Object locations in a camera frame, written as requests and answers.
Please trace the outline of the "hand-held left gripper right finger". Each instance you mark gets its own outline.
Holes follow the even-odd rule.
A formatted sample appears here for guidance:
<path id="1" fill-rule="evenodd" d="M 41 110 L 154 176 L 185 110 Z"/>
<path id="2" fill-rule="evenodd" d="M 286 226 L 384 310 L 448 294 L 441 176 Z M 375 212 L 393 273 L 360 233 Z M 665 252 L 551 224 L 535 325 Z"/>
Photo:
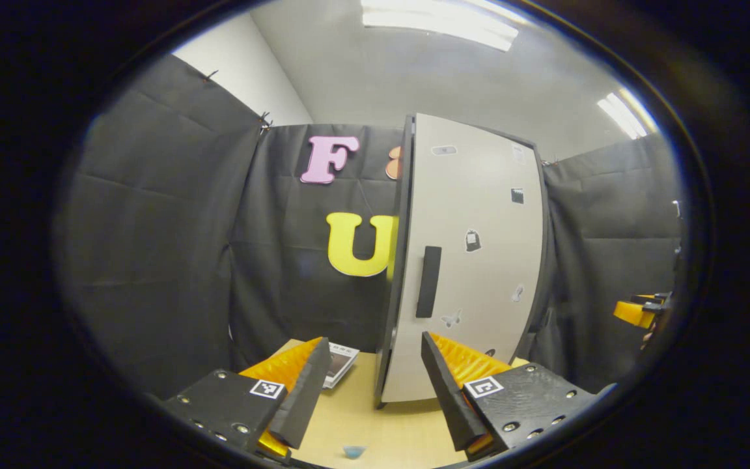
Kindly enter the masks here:
<path id="1" fill-rule="evenodd" d="M 431 332 L 421 335 L 421 358 L 454 448 L 469 461 L 528 448 L 600 401 L 544 366 L 509 365 Z"/>

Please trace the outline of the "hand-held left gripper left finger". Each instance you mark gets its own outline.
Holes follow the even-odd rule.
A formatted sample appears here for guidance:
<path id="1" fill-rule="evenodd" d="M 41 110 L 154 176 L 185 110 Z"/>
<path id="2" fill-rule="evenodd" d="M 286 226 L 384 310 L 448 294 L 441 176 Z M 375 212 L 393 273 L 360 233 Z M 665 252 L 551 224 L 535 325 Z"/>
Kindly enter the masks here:
<path id="1" fill-rule="evenodd" d="M 331 364 L 317 337 L 243 371 L 214 370 L 164 400 L 170 419 L 219 446 L 260 457 L 300 448 Z"/>

